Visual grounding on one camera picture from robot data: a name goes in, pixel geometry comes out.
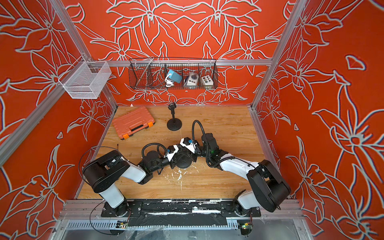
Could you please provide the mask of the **black mic clip pole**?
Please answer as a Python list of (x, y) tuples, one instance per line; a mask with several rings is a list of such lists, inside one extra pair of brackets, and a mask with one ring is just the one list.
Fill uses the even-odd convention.
[(171, 111), (172, 119), (175, 119), (175, 109), (177, 105), (176, 103), (171, 103), (168, 105), (168, 109)]
[(178, 156), (178, 158), (188, 156), (188, 153), (190, 151), (186, 147), (182, 146), (181, 144), (177, 144), (177, 147), (178, 147), (178, 151), (177, 151), (176, 155)]

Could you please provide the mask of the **black round stand base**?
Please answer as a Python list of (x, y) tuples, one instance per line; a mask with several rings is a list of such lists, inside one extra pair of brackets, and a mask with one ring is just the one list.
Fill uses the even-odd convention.
[(170, 119), (167, 122), (167, 128), (170, 131), (178, 131), (181, 129), (181, 127), (182, 127), (182, 121), (178, 118)]

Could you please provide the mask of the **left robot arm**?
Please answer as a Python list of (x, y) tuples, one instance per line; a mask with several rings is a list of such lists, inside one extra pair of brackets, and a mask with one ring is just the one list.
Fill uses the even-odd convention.
[(159, 151), (150, 151), (136, 165), (115, 149), (87, 164), (83, 168), (83, 176), (93, 191), (105, 200), (109, 215), (123, 217), (130, 211), (130, 206), (115, 182), (124, 177), (144, 185), (153, 178), (154, 172), (160, 173), (167, 166), (175, 166), (173, 158), (179, 150), (178, 146), (173, 145), (165, 149), (164, 155)]

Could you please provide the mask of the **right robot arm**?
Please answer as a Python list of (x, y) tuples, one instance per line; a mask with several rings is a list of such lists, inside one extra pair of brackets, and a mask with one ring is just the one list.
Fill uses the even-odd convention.
[(192, 123), (191, 146), (194, 154), (206, 159), (208, 167), (249, 181), (251, 190), (242, 191), (233, 199), (233, 211), (239, 216), (259, 207), (272, 213), (291, 193), (289, 184), (270, 161), (250, 162), (220, 149), (213, 134), (206, 133), (198, 120)]

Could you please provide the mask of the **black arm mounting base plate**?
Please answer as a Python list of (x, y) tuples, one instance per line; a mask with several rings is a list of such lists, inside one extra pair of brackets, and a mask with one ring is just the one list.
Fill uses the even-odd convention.
[(128, 201), (125, 213), (104, 204), (101, 217), (117, 218), (129, 227), (229, 227), (251, 222), (261, 216), (259, 207), (244, 210), (233, 200), (134, 200)]

